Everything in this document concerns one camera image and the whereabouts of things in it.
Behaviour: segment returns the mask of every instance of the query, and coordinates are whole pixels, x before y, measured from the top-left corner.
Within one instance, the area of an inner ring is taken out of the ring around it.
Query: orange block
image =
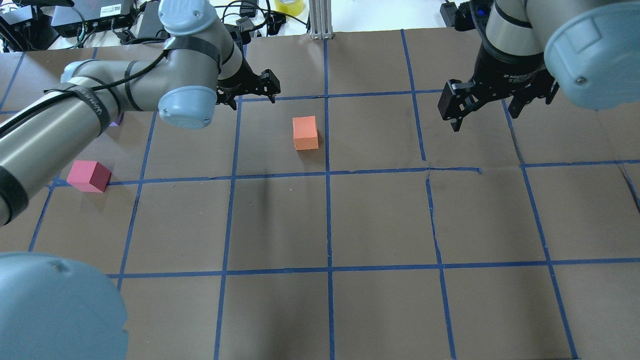
[[[315,116],[293,118],[293,145],[296,150],[312,150],[319,147]]]

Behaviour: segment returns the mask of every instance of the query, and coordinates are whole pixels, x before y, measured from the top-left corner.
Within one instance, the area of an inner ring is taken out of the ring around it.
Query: block
[[[293,145],[296,150],[312,150],[319,147],[315,116],[293,118]]]
[[[124,115],[124,114],[122,113],[122,114],[118,115],[118,117],[114,121],[112,121],[109,124],[109,126],[120,126],[120,123],[122,121],[122,115]]]
[[[67,177],[69,185],[82,192],[103,193],[111,171],[98,161],[74,161]]]

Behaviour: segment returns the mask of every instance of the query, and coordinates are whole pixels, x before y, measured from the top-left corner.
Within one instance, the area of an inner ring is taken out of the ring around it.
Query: sticker
[[[121,8],[121,4],[103,6],[100,8],[100,17],[119,15]]]

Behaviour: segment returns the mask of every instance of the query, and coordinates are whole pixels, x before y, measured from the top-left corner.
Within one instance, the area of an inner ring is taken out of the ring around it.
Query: yellow object
[[[291,16],[298,16],[305,8],[302,0],[276,0],[276,11],[288,13]]]

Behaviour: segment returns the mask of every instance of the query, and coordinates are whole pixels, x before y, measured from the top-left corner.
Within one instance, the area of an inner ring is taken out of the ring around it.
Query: metal post
[[[331,0],[309,0],[309,19],[312,39],[333,38]]]

